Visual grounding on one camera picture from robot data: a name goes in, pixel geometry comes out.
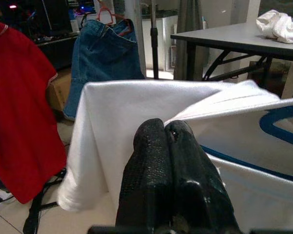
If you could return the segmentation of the dark grey curtain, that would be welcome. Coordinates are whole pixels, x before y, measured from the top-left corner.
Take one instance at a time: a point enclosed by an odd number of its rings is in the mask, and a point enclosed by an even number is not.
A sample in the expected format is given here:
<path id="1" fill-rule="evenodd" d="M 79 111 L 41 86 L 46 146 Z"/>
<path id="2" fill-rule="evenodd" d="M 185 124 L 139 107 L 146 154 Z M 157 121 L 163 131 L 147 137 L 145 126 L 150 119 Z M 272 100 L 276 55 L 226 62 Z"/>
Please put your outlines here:
<path id="1" fill-rule="evenodd" d="M 201 0 L 179 0 L 177 32 L 171 38 L 176 40 L 176 64 L 174 79 L 187 80 L 187 42 L 198 43 L 195 35 L 203 29 Z M 204 47 L 196 47 L 195 71 L 193 81 L 202 81 L 204 59 L 206 51 Z"/>

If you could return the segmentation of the brown cardboard box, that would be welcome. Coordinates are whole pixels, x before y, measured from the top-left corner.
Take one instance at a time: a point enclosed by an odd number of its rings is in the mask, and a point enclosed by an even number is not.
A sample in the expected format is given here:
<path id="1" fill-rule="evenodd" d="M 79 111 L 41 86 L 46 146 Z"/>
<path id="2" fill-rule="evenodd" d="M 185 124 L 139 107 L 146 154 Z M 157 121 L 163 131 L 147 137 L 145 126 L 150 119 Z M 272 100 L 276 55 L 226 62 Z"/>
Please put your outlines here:
<path id="1" fill-rule="evenodd" d="M 47 101 L 55 113 L 60 118 L 63 117 L 63 109 L 67 101 L 71 85 L 71 69 L 63 69 L 58 72 L 58 76 L 50 82 L 46 89 Z"/>

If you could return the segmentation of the white power strip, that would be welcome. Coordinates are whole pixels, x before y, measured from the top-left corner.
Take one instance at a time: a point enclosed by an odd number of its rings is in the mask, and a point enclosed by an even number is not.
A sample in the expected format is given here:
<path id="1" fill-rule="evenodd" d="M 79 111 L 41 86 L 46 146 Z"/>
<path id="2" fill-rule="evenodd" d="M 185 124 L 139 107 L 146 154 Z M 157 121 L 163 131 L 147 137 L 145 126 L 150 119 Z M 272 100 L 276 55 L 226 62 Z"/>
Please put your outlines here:
<path id="1" fill-rule="evenodd" d="M 10 192 L 0 191 L 0 207 L 14 201 L 14 196 Z"/>

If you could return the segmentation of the blue denim garment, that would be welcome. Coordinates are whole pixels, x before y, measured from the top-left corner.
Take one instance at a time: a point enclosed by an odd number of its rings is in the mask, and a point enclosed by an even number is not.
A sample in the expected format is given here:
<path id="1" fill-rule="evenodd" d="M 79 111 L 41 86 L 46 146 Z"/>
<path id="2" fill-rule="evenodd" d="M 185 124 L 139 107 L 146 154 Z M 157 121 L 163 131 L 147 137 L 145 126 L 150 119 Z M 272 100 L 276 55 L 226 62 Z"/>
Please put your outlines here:
<path id="1" fill-rule="evenodd" d="M 79 98 L 88 82 L 144 79 L 134 24 L 124 19 L 108 26 L 88 20 L 77 37 L 72 54 L 71 85 L 64 116 L 76 117 Z"/>

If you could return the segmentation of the white polo shirt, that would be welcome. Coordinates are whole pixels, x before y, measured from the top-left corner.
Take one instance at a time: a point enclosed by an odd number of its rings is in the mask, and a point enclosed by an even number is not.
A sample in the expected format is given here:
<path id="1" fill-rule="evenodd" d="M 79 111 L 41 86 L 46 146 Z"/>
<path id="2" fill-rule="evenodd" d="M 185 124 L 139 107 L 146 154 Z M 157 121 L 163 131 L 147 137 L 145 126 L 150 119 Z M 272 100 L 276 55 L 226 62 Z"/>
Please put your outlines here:
<path id="1" fill-rule="evenodd" d="M 293 44 L 293 19 L 288 14 L 270 10 L 256 19 L 256 25 L 264 37 Z"/>

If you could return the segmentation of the white printed T-shirt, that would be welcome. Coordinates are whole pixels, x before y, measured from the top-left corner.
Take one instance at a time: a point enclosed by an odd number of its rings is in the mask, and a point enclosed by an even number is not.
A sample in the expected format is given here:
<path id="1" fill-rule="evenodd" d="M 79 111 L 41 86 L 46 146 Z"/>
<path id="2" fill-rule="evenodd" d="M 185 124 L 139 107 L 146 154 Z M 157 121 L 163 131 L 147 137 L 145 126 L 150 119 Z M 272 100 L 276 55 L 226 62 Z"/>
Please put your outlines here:
<path id="1" fill-rule="evenodd" d="M 87 83 L 81 92 L 67 172 L 57 202 L 67 211 L 90 210 L 109 194 L 117 207 L 133 139 L 146 120 L 186 121 L 201 146 L 293 176 L 293 145 L 265 133 L 269 110 L 293 106 L 252 80 L 237 84 L 190 81 Z M 293 117 L 275 126 L 293 133 Z M 293 230 L 293 182 L 207 153 L 218 168 L 242 231 Z"/>

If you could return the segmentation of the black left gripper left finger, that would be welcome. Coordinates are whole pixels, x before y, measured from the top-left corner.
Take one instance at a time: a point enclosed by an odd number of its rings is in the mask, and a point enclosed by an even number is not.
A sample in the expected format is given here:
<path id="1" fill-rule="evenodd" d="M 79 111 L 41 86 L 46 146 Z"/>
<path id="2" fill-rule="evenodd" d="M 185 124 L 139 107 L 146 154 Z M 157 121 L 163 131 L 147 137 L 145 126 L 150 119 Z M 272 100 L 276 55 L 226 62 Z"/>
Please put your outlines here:
<path id="1" fill-rule="evenodd" d="M 122 176 L 116 228 L 120 234 L 155 234 L 171 220 L 172 168 L 163 122 L 143 122 Z"/>

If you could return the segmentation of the black table leg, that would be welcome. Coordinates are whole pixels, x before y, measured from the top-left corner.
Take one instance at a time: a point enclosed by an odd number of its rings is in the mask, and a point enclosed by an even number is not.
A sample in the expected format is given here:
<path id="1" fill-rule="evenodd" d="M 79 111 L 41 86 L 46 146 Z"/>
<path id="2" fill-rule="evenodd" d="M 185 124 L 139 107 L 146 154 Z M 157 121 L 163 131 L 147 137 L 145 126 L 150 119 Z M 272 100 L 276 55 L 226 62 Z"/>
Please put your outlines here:
<path id="1" fill-rule="evenodd" d="M 198 43 L 187 42 L 187 80 L 194 80 L 194 71 L 195 71 L 195 58 L 196 58 L 196 47 L 199 46 Z M 269 70 L 272 64 L 273 58 L 267 55 L 262 55 L 261 58 L 252 66 L 239 68 L 237 70 L 229 71 L 227 73 L 211 76 L 214 70 L 223 64 L 231 63 L 234 61 L 247 59 L 250 57 L 254 57 L 255 54 L 251 52 L 243 52 L 244 55 L 238 56 L 231 59 L 226 59 L 226 56 L 233 51 L 230 49 L 223 49 L 223 52 L 215 59 L 212 65 L 209 67 L 205 75 L 202 77 L 202 81 L 224 81 L 226 79 L 236 79 L 240 75 L 253 72 L 255 70 L 263 69 L 263 75 L 261 81 L 259 83 L 260 87 L 265 87 L 266 82 L 269 76 Z"/>

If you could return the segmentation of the red polo shirt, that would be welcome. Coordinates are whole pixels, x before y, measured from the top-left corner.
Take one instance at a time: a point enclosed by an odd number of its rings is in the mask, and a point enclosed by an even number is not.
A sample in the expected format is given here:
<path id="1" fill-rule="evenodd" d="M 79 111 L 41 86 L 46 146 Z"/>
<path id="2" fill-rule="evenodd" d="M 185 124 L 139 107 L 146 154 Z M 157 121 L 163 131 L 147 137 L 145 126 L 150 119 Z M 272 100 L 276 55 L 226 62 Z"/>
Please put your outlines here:
<path id="1" fill-rule="evenodd" d="M 27 36 L 0 22 L 0 180 L 23 204 L 66 163 L 46 99 L 57 75 Z"/>

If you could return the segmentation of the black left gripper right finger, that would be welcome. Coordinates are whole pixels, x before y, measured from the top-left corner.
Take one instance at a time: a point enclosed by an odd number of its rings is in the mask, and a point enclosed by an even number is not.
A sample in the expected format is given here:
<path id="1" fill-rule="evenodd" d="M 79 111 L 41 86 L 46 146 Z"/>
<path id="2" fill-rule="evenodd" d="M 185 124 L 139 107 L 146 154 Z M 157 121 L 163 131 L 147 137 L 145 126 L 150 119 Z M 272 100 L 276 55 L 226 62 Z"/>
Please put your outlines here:
<path id="1" fill-rule="evenodd" d="M 242 234 L 216 166 L 181 120 L 165 127 L 174 181 L 174 226 L 188 234 Z"/>

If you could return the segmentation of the black computer tower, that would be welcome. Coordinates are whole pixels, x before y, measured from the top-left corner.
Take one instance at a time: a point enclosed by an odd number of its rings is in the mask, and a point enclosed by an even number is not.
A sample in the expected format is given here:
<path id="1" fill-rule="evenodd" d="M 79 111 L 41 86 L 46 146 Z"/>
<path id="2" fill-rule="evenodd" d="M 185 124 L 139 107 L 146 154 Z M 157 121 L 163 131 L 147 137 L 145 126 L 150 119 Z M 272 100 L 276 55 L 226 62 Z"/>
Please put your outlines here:
<path id="1" fill-rule="evenodd" d="M 67 0 L 35 0 L 36 14 L 47 36 L 72 32 Z"/>

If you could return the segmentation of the blue plastic clothes hanger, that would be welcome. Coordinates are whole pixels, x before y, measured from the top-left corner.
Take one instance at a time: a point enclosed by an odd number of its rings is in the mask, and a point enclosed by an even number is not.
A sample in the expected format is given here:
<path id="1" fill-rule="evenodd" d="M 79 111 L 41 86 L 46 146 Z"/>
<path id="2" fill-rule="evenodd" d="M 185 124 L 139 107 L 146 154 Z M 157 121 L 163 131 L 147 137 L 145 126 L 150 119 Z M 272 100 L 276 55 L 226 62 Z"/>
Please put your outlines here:
<path id="1" fill-rule="evenodd" d="M 280 140 L 283 140 L 283 141 L 288 142 L 293 145 L 293 133 L 291 133 L 287 130 L 281 129 L 281 128 L 274 125 L 274 123 L 276 123 L 279 120 L 283 120 L 283 119 L 291 118 L 291 117 L 293 117 L 293 106 L 272 109 L 272 110 L 269 110 L 268 113 L 265 114 L 260 119 L 259 126 L 260 126 L 261 130 L 263 130 L 265 133 L 272 135 Z M 232 156 L 223 154 L 221 152 L 218 152 L 214 149 L 211 149 L 211 148 L 208 148 L 205 146 L 202 146 L 202 149 L 206 153 L 209 153 L 217 158 L 224 159 L 229 162 L 233 162 L 233 163 L 236 163 L 236 164 L 239 164 L 242 166 L 246 166 L 246 167 L 249 167 L 252 169 L 256 169 L 261 172 L 265 172 L 265 173 L 268 173 L 268 174 L 271 174 L 271 175 L 274 175 L 274 176 L 277 176 L 277 177 L 280 177 L 280 178 L 283 178 L 286 180 L 290 180 L 293 182 L 293 176 L 291 176 L 291 175 L 272 171 L 272 170 L 269 170 L 264 167 L 259 167 L 257 165 L 254 165 L 254 164 L 245 162 L 243 160 L 234 158 Z"/>

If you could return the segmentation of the black desk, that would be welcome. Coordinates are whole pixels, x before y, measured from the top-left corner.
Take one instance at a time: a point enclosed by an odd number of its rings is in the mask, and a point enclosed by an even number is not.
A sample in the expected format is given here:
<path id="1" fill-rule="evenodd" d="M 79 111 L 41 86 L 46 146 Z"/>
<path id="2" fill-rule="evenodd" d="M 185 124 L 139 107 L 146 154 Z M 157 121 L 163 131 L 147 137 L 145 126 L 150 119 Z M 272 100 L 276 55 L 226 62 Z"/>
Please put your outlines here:
<path id="1" fill-rule="evenodd" d="M 27 37 L 45 54 L 56 70 L 68 68 L 72 64 L 72 54 L 79 33 L 69 33 L 56 37 Z"/>

